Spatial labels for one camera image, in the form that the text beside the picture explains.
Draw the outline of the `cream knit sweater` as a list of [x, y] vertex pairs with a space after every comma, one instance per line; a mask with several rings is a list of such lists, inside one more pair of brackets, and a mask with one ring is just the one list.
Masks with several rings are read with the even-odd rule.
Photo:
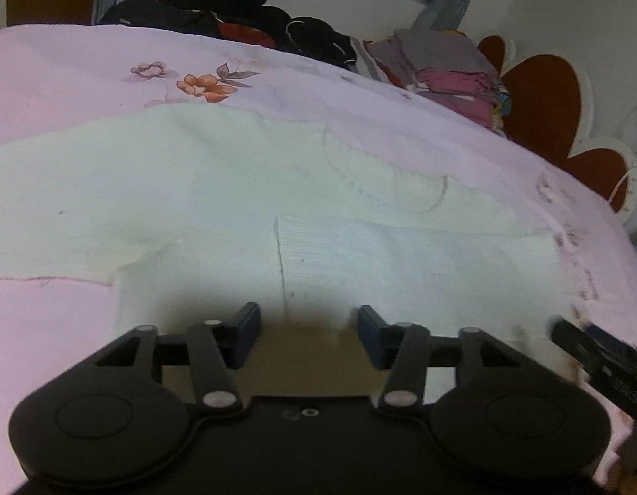
[[247, 301], [343, 328], [368, 305], [535, 345], [570, 312], [553, 236], [486, 193], [216, 106], [0, 145], [0, 278], [114, 285], [119, 328]]

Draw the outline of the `stack of folded clothes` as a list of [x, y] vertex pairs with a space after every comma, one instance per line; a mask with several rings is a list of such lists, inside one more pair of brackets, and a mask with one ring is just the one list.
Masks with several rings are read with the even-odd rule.
[[499, 71], [457, 30], [394, 31], [367, 50], [406, 90], [493, 132], [503, 129], [512, 101]]

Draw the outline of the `pile of black clothes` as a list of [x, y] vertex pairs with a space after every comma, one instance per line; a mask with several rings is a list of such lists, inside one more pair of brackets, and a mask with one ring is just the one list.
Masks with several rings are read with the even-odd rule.
[[100, 22], [241, 42], [342, 68], [356, 62], [348, 36], [322, 19], [294, 17], [268, 0], [125, 0]]

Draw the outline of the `red and white headboard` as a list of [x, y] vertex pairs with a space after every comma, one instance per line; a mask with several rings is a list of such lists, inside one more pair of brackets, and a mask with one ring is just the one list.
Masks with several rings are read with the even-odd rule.
[[588, 75], [562, 55], [517, 58], [514, 42], [497, 35], [478, 49], [510, 93], [505, 135], [588, 186], [627, 222], [637, 207], [637, 154], [614, 137], [592, 137]]

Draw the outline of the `striped pillow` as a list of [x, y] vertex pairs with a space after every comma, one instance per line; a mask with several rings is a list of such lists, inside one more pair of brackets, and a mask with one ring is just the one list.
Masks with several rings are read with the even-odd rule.
[[376, 80], [377, 82], [386, 83], [395, 87], [403, 88], [404, 85], [397, 76], [395, 76], [389, 68], [385, 67], [376, 60], [367, 50], [367, 41], [359, 40], [355, 37], [350, 38], [351, 46], [355, 52], [355, 63], [351, 65], [351, 71]]

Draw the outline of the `pink floral bed sheet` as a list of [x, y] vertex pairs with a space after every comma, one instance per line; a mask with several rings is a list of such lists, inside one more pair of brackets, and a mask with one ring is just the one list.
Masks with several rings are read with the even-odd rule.
[[[177, 82], [229, 69], [228, 99], [262, 115], [325, 123], [400, 167], [448, 174], [555, 229], [580, 258], [576, 306], [637, 345], [637, 256], [610, 208], [538, 156], [421, 96], [304, 57], [124, 26], [0, 30], [0, 144], [132, 113]], [[64, 280], [0, 280], [0, 494], [23, 481], [7, 441], [15, 405], [109, 339], [116, 296]]]

